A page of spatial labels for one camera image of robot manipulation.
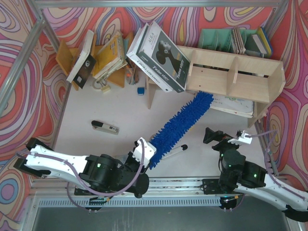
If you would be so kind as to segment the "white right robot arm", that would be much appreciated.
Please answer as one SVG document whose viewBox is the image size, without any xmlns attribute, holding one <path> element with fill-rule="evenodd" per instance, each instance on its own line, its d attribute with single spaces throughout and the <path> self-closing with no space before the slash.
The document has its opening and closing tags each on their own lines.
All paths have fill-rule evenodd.
<svg viewBox="0 0 308 231">
<path fill-rule="evenodd" d="M 281 210 L 289 219 L 298 222 L 308 220 L 308 193 L 295 189 L 282 182 L 263 168 L 238 152 L 243 144 L 251 144 L 254 135 L 238 131 L 232 137 L 223 131 L 205 129 L 204 144 L 216 141 L 212 146 L 219 152 L 218 167 L 220 176 L 217 179 L 203 179 L 200 189 L 204 194 L 242 193 L 267 202 Z"/>
</svg>

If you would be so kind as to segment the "blue microfibre duster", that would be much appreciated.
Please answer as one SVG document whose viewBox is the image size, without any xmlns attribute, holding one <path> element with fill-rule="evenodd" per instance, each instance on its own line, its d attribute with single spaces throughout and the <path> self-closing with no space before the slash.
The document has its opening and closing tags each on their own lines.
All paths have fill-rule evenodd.
<svg viewBox="0 0 308 231">
<path fill-rule="evenodd" d="M 213 100 L 213 94 L 198 92 L 150 139 L 150 143 L 156 148 L 156 154 L 150 160 L 149 169 L 155 168 L 162 157 L 173 149 L 208 111 Z"/>
</svg>

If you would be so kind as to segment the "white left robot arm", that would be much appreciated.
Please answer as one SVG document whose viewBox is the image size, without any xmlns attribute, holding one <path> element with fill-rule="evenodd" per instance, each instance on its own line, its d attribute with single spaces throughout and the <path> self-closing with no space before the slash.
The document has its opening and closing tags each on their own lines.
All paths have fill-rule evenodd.
<svg viewBox="0 0 308 231">
<path fill-rule="evenodd" d="M 111 197 L 129 192 L 141 198 L 148 190 L 146 174 L 156 148 L 144 138 L 135 142 L 124 163 L 107 154 L 58 153 L 36 138 L 26 145 L 26 155 L 17 152 L 14 168 L 38 178 L 54 177 L 76 185 L 89 194 Z"/>
</svg>

